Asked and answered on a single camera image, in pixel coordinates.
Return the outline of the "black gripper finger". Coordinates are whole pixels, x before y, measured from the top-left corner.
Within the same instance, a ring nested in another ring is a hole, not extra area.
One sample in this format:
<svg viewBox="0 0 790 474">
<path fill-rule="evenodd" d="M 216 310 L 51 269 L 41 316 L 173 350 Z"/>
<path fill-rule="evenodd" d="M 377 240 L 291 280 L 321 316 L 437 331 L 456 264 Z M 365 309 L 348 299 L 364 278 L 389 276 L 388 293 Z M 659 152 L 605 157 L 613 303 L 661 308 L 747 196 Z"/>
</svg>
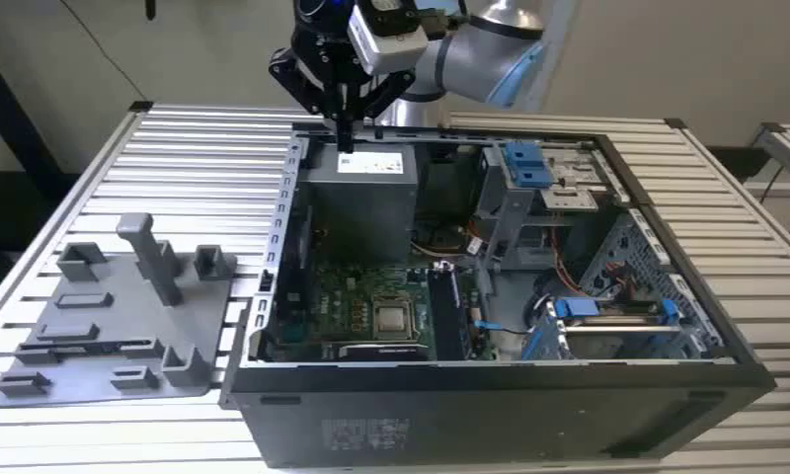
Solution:
<svg viewBox="0 0 790 474">
<path fill-rule="evenodd" d="M 365 118 L 375 119 L 407 91 L 415 82 L 415 71 L 403 70 L 388 75 L 384 82 L 375 86 L 367 95 L 361 94 L 361 84 L 347 84 L 344 106 L 344 150 L 355 150 L 355 123 Z"/>
<path fill-rule="evenodd" d="M 312 115 L 323 115 L 332 122 L 336 144 L 347 150 L 347 116 L 344 95 L 337 82 L 336 63 L 328 55 L 313 54 L 308 69 L 313 78 L 303 72 L 303 61 L 291 48 L 280 48 L 271 59 L 269 72 L 296 101 Z"/>
</svg>

